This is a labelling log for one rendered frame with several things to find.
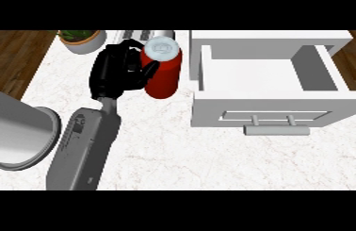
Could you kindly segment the grey plant pot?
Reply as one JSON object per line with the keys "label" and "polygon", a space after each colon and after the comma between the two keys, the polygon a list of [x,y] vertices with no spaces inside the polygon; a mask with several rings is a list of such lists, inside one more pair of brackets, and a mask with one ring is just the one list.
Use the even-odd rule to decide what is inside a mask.
{"label": "grey plant pot", "polygon": [[78,55],[85,55],[94,52],[106,42],[106,32],[105,30],[97,30],[94,34],[82,41],[66,41],[60,40],[66,49]]}

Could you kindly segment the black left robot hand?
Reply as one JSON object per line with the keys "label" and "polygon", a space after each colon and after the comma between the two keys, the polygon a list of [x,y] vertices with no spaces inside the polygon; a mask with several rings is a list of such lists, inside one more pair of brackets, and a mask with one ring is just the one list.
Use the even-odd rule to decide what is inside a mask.
{"label": "black left robot hand", "polygon": [[143,44],[134,39],[122,40],[119,44],[107,44],[99,53],[88,77],[91,98],[116,99],[124,91],[144,88],[159,67],[159,62],[150,60],[141,63]]}

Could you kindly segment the white drawer front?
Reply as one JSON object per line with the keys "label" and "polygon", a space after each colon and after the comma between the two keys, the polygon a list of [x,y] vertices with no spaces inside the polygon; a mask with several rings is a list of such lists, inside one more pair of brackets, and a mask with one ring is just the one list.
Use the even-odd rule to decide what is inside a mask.
{"label": "white drawer front", "polygon": [[260,125],[325,127],[356,114],[356,91],[196,91],[193,127]]}

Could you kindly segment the red can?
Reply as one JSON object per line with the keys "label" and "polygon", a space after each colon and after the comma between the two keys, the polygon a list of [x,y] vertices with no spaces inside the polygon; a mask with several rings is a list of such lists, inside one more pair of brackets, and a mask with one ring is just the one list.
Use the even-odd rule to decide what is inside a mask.
{"label": "red can", "polygon": [[165,99],[174,95],[178,88],[181,64],[178,43],[165,36],[150,38],[140,53],[140,60],[141,66],[146,66],[153,60],[159,62],[156,72],[147,81],[144,91],[152,98]]}

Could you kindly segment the silver appliance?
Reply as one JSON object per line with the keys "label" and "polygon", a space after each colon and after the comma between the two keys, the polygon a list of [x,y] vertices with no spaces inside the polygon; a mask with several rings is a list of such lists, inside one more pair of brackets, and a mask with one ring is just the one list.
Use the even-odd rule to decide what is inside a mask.
{"label": "silver appliance", "polygon": [[113,43],[119,43],[125,39],[134,39],[140,43],[146,43],[146,41],[158,36],[168,37],[171,39],[175,38],[174,30],[119,30],[113,37]]}

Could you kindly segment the large grey metal pot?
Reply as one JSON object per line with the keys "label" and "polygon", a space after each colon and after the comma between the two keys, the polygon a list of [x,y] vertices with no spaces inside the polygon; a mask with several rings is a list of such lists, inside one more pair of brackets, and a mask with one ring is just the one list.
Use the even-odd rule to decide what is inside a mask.
{"label": "large grey metal pot", "polygon": [[56,146],[59,133],[57,113],[0,91],[0,169],[20,171],[37,165]]}

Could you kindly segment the green plant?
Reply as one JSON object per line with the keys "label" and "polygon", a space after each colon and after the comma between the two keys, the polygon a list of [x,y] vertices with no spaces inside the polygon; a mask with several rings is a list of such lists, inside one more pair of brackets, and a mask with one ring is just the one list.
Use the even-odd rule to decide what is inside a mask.
{"label": "green plant", "polygon": [[59,37],[69,42],[85,40],[93,34],[94,30],[60,30]]}

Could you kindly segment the white open drawer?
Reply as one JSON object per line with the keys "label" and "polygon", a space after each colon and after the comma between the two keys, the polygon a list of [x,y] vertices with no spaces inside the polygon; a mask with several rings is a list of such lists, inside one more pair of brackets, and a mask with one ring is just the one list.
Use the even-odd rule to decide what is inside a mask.
{"label": "white open drawer", "polygon": [[205,91],[348,91],[323,45],[302,45],[289,58],[214,59],[202,46]]}

